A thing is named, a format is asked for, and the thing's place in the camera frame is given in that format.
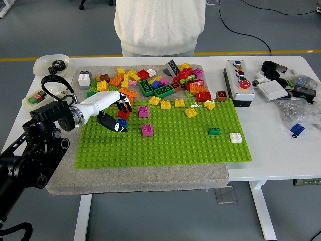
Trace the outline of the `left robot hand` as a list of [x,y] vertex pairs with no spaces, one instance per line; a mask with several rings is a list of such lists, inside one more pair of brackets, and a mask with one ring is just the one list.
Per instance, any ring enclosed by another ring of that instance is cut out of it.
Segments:
[[73,107],[78,108],[81,112],[82,124],[87,123],[92,116],[97,116],[97,121],[109,130],[127,132],[127,128],[119,124],[113,117],[104,113],[104,110],[113,104],[116,104],[118,109],[124,113],[127,113],[127,111],[132,112],[129,99],[119,91],[96,93],[80,104],[75,104]]

